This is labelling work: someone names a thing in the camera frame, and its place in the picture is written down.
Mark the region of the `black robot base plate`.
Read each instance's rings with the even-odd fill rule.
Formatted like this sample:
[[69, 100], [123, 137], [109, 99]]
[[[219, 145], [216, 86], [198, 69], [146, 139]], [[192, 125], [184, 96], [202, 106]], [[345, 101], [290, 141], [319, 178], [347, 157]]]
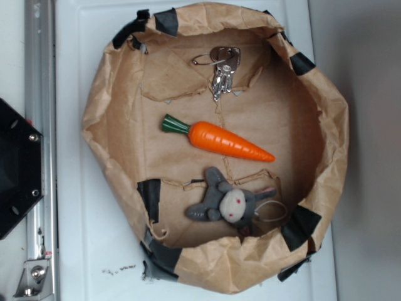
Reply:
[[42, 134], [1, 100], [1, 239], [43, 197]]

